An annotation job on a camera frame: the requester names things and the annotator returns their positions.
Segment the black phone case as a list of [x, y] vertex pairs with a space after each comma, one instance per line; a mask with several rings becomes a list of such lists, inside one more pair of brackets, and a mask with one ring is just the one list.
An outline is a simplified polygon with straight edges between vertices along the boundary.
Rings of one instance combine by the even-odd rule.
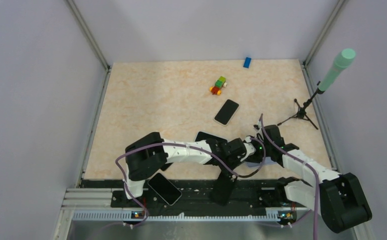
[[209, 194], [210, 200], [219, 206], [226, 206], [235, 188], [238, 177], [234, 174], [221, 172], [213, 182], [212, 190]]

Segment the silver-edged black phone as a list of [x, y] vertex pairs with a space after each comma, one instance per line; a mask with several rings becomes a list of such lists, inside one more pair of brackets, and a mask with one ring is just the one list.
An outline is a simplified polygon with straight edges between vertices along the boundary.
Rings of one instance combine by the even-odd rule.
[[182, 192], [161, 173], [155, 174], [147, 184], [170, 206], [182, 197]]

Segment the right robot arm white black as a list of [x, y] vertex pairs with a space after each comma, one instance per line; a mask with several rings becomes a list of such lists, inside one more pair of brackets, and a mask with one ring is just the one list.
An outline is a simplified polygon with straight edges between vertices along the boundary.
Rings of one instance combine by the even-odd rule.
[[281, 206], [299, 203], [320, 215], [334, 233], [341, 233], [373, 218], [362, 185], [353, 173], [339, 173], [306, 156], [296, 145], [286, 144], [276, 125], [255, 125], [266, 154], [283, 168], [300, 176], [275, 191]]

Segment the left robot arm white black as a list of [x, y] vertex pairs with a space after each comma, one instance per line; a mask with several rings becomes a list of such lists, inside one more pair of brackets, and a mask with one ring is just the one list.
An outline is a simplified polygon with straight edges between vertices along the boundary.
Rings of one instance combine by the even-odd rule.
[[144, 183], [159, 170], [164, 171], [174, 163], [213, 165], [228, 177], [239, 174], [235, 168], [244, 162], [261, 163], [266, 157], [261, 141], [252, 136], [232, 141], [214, 137], [194, 142], [172, 141], [151, 132], [125, 148], [123, 158], [127, 169], [123, 171], [124, 193], [122, 199], [130, 207], [140, 204]]

